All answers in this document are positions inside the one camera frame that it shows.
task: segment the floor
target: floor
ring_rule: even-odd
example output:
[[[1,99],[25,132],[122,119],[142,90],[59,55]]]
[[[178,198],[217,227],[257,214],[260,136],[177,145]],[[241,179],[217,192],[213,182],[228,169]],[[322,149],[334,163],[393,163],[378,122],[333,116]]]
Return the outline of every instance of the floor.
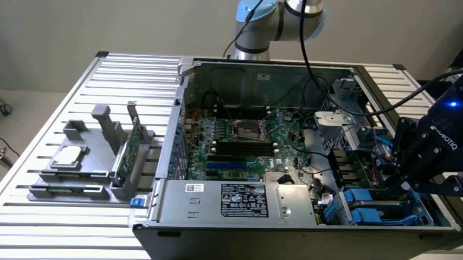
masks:
[[[0,138],[21,154],[66,93],[0,90],[0,97],[13,107],[13,113],[0,115]],[[11,161],[17,157],[6,151]],[[0,167],[0,180],[7,170]]]

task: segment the motherboard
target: motherboard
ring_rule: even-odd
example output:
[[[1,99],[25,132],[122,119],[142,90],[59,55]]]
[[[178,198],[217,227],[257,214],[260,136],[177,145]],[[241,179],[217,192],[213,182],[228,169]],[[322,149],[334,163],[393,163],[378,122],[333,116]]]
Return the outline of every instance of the motherboard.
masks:
[[[196,110],[185,118],[192,180],[260,181],[266,173],[297,173],[308,166],[301,114],[284,109],[220,114]]]

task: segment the gray 3d printed holder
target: gray 3d printed holder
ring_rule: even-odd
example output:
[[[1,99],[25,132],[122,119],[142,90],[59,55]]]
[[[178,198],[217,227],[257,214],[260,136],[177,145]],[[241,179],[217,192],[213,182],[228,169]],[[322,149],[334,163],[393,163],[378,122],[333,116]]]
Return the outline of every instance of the gray 3d printed holder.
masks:
[[[129,102],[126,109],[133,122],[130,131],[110,121],[105,105],[95,105],[91,111],[101,129],[87,129],[81,120],[67,121],[62,129],[66,138],[38,173],[37,183],[29,187],[29,200],[129,203],[153,132],[139,124],[134,103]]]

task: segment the capacitor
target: capacitor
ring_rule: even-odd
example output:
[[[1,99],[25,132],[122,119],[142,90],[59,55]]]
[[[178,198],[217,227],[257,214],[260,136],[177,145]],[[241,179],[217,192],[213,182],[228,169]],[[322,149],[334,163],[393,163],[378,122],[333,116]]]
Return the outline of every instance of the capacitor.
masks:
[[[282,119],[284,119],[284,121],[286,121],[286,122],[290,122],[290,121],[292,121],[292,117],[290,117],[289,115],[285,115],[285,116],[282,117]]]
[[[294,141],[294,138],[296,138],[296,134],[290,132],[290,133],[288,134],[288,136],[289,136],[290,142],[293,142],[293,141]]]

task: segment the black cable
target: black cable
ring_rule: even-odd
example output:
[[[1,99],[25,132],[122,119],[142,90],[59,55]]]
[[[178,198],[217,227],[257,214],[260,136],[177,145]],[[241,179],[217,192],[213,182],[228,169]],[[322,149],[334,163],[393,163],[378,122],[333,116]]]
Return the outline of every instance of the black cable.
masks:
[[[304,173],[309,174],[309,175],[313,175],[313,174],[318,174],[321,172],[326,172],[326,171],[330,171],[330,169],[324,169],[322,171],[318,171],[318,172],[305,172],[304,169],[301,169]]]
[[[209,95],[209,94],[213,94],[216,96],[216,98],[218,97],[218,93],[212,89],[212,90],[208,90],[204,92],[202,94],[202,99],[201,99],[201,106],[200,108],[205,109],[205,106],[204,106],[204,103],[205,103],[205,97]]]
[[[326,80],[324,77],[321,77],[321,76],[314,76],[314,78],[322,80],[324,84],[326,85],[326,92],[328,92],[328,94],[329,94],[329,84],[328,84],[328,80]],[[312,80],[313,80],[312,78],[309,78],[309,79],[306,80],[306,82],[305,82],[305,84],[304,84],[304,87],[302,87],[302,90],[301,90],[301,92],[302,92],[302,96],[301,96],[301,106],[302,106],[302,107],[305,107],[305,89],[306,89],[306,86],[308,86],[308,84],[310,83]]]
[[[10,145],[7,144],[7,142],[5,141],[5,139],[0,138],[0,140],[5,143],[5,145],[7,146],[7,149],[11,150],[11,152],[17,155],[17,157],[19,157],[19,154],[14,151],[14,149],[10,147]]]
[[[276,105],[281,102],[281,100],[284,100],[284,99],[288,97],[288,95],[290,94],[292,90],[294,90],[296,88],[302,92],[302,89],[301,89],[298,86],[293,86],[293,87],[288,90],[288,92],[282,95],[282,97],[280,97],[280,99],[272,103],[270,106],[276,106]]]
[[[306,0],[302,0],[302,4],[301,4],[301,13],[304,13],[305,11],[305,4],[306,4]],[[298,19],[298,42],[300,42],[300,46],[301,46],[301,52],[302,52],[302,57],[304,57],[304,63],[305,63],[305,67],[306,67],[306,71],[310,75],[312,78],[314,78],[312,69],[310,69],[310,64],[309,64],[309,60],[306,58],[306,51],[305,51],[305,45],[304,45],[304,16],[300,15],[300,19]],[[341,107],[337,102],[330,98],[329,94],[324,93],[322,88],[320,87],[318,83],[316,80],[313,80],[316,87],[318,88],[318,90],[324,93],[324,97],[329,100],[329,102],[344,112],[352,114],[352,115],[358,115],[358,116],[373,116],[373,115],[380,115],[386,113],[388,111],[392,111],[393,109],[396,109],[398,106],[401,106],[404,103],[406,103],[420,92],[422,92],[432,84],[434,84],[436,82],[438,82],[440,80],[442,80],[445,77],[449,77],[452,75],[456,74],[461,74],[463,73],[463,69],[458,70],[453,70],[450,72],[446,72],[444,74],[441,74],[440,76],[434,77],[430,81],[428,81],[421,87],[418,87],[404,99],[401,99],[396,104],[393,104],[392,106],[389,106],[388,108],[384,108],[378,111],[370,112],[370,113],[358,113],[358,112],[353,112],[350,110],[348,110],[346,108]]]
[[[297,152],[301,152],[301,153],[317,154],[317,155],[320,155],[320,156],[322,156],[324,158],[328,159],[328,156],[325,156],[322,153],[304,151],[304,150],[300,150],[297,147],[294,147],[294,145],[292,144],[292,142],[290,142],[290,140],[289,140],[289,133],[290,133],[290,130],[292,130],[292,128],[294,127],[296,123],[297,123],[297,120],[292,123],[292,125],[290,125],[290,127],[289,127],[289,130],[288,130],[288,134],[286,134],[286,140],[289,141],[289,145],[290,145],[292,149],[296,150]]]
[[[254,13],[254,11],[256,11],[258,5],[261,4],[261,2],[262,2],[262,0],[260,0],[260,1],[257,2],[257,4],[254,5],[254,7],[252,8],[250,12],[246,14],[245,23],[244,23],[241,29],[238,30],[238,32],[237,32],[237,34],[236,34],[233,40],[230,41],[229,45],[226,46],[226,49],[225,49],[225,51],[224,51],[224,54],[221,55],[222,57],[225,57],[225,54],[226,54],[226,51],[228,51],[229,47],[232,46],[233,42],[236,42],[238,36],[241,35],[242,30],[244,30],[244,28],[246,27],[246,25],[248,25],[248,23],[249,23],[249,21],[250,21],[250,19],[252,19],[253,13]]]

